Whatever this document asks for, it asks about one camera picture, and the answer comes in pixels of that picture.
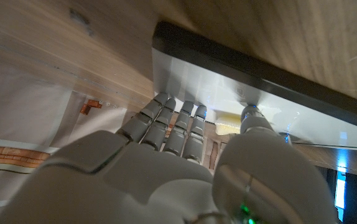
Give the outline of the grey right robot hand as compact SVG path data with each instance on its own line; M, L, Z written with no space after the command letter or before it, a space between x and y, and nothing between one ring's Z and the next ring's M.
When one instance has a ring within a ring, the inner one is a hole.
M117 132L52 154L0 223L335 223L326 180L249 105L213 170L201 164L206 107L159 93Z

